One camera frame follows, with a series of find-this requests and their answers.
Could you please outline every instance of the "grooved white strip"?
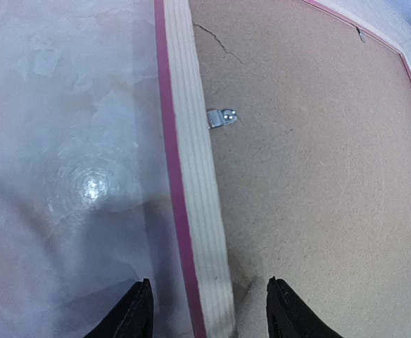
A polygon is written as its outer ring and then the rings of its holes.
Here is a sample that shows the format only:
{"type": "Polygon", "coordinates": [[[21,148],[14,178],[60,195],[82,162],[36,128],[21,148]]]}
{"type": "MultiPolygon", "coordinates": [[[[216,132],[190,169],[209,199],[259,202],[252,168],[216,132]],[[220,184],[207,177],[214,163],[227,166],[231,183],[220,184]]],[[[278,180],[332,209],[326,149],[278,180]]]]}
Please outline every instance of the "grooved white strip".
{"type": "Polygon", "coordinates": [[[191,14],[187,0],[165,0],[164,8],[179,157],[205,329],[208,337],[228,338],[235,327],[234,300],[191,14]]]}

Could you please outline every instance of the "pink trim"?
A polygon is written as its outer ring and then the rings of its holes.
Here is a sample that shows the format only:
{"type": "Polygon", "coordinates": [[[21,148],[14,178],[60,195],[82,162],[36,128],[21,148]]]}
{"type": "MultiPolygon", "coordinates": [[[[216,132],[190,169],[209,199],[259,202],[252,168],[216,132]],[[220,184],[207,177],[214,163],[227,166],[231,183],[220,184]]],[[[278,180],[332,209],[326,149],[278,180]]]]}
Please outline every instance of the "pink trim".
{"type": "Polygon", "coordinates": [[[327,13],[327,14],[329,14],[329,15],[332,15],[332,16],[338,18],[339,20],[342,20],[343,22],[348,23],[349,25],[352,25],[352,26],[354,26],[354,27],[356,27],[356,28],[359,28],[359,29],[363,30],[363,32],[364,32],[366,35],[369,35],[371,38],[377,40],[379,43],[383,44],[385,47],[387,47],[387,48],[389,48],[390,50],[392,50],[393,52],[397,53],[397,54],[400,56],[401,61],[403,62],[405,71],[406,71],[406,73],[407,73],[407,76],[409,77],[409,81],[410,81],[410,84],[411,84],[411,70],[410,70],[410,67],[409,67],[409,65],[407,64],[407,61],[406,61],[406,59],[405,59],[405,57],[404,57],[404,54],[401,53],[399,50],[397,50],[397,48],[395,48],[394,46],[392,46],[390,43],[388,43],[386,40],[384,40],[383,38],[381,38],[379,35],[373,33],[371,30],[369,30],[369,29],[361,26],[359,23],[357,23],[357,22],[355,22],[354,20],[348,18],[347,16],[344,16],[343,14],[341,14],[341,13],[339,13],[339,12],[333,10],[333,9],[330,9],[330,8],[327,7],[327,6],[325,6],[325,5],[323,5],[323,4],[320,4],[320,3],[319,3],[318,1],[316,1],[316,0],[302,0],[302,2],[304,2],[304,3],[308,4],[308,5],[314,6],[315,8],[318,8],[318,9],[320,9],[321,11],[324,11],[325,13],[327,13]]]}
{"type": "Polygon", "coordinates": [[[190,237],[189,219],[186,211],[184,183],[177,144],[176,116],[172,99],[170,60],[165,27],[163,0],[154,0],[156,17],[156,41],[158,59],[158,79],[162,106],[163,133],[167,157],[168,176],[170,178],[172,208],[175,217],[177,241],[186,295],[189,302],[191,324],[195,338],[206,337],[198,279],[194,266],[193,248],[190,237]]]}

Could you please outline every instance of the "black object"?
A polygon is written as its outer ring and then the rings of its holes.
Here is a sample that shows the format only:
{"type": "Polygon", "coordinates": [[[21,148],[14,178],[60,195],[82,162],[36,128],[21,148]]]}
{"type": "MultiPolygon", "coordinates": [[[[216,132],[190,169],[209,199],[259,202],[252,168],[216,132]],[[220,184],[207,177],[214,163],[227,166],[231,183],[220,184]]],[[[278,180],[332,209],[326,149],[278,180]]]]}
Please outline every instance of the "black object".
{"type": "Polygon", "coordinates": [[[270,338],[342,338],[324,324],[284,280],[267,285],[270,338]]]}
{"type": "Polygon", "coordinates": [[[153,317],[151,283],[144,279],[136,282],[84,338],[152,338],[153,317]]]}

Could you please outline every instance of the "crack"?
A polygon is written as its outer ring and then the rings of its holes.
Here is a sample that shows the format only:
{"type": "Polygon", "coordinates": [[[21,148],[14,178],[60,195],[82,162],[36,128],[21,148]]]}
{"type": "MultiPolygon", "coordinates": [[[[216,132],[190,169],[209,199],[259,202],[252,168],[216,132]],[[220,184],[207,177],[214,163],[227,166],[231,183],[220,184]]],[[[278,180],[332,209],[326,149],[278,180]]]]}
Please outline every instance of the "crack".
{"type": "Polygon", "coordinates": [[[193,23],[194,27],[200,28],[202,29],[204,32],[210,34],[213,36],[213,38],[215,39],[215,41],[220,45],[220,47],[222,48],[223,51],[225,51],[226,54],[230,54],[233,57],[235,57],[242,65],[245,65],[245,63],[234,53],[232,53],[231,51],[228,51],[227,48],[224,46],[224,44],[222,44],[222,42],[220,41],[220,39],[218,39],[217,35],[214,32],[211,32],[210,30],[208,30],[207,28],[205,28],[202,25],[199,25],[198,23],[193,23]]]}

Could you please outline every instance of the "pink stripe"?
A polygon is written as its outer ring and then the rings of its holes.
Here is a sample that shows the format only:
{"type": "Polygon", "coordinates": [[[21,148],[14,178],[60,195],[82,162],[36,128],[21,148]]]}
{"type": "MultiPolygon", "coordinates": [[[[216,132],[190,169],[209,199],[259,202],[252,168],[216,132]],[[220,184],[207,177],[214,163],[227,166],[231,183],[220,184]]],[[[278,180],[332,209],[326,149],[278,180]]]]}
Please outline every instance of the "pink stripe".
{"type": "Polygon", "coordinates": [[[163,133],[167,157],[168,176],[170,178],[172,208],[175,216],[177,241],[184,273],[186,295],[189,302],[191,324],[195,338],[206,337],[198,279],[194,267],[193,249],[186,212],[184,183],[177,144],[176,116],[172,99],[170,60],[165,26],[163,0],[154,0],[156,14],[156,40],[158,58],[158,79],[160,83],[160,101],[162,105],[163,133]]]}
{"type": "Polygon", "coordinates": [[[395,53],[397,53],[400,58],[401,61],[403,62],[404,68],[405,68],[405,72],[407,73],[407,76],[409,77],[409,81],[411,84],[411,70],[410,67],[403,55],[403,53],[401,53],[399,50],[397,50],[397,48],[395,48],[394,46],[392,46],[391,44],[389,44],[386,40],[384,40],[383,38],[381,38],[379,35],[373,33],[371,30],[368,30],[367,28],[361,26],[359,23],[351,20],[350,18],[348,18],[347,16],[344,16],[343,14],[330,9],[329,7],[320,4],[319,2],[317,2],[316,0],[302,0],[304,3],[309,4],[311,6],[314,6],[315,8],[320,9],[321,11],[324,11],[325,13],[328,13],[332,16],[335,16],[336,18],[342,20],[345,23],[348,23],[349,25],[352,25],[354,27],[357,27],[361,30],[364,31],[364,33],[366,33],[367,35],[369,35],[371,38],[377,40],[378,42],[380,42],[381,44],[383,44],[384,46],[386,46],[387,48],[391,49],[392,51],[394,51],[395,53]]]}

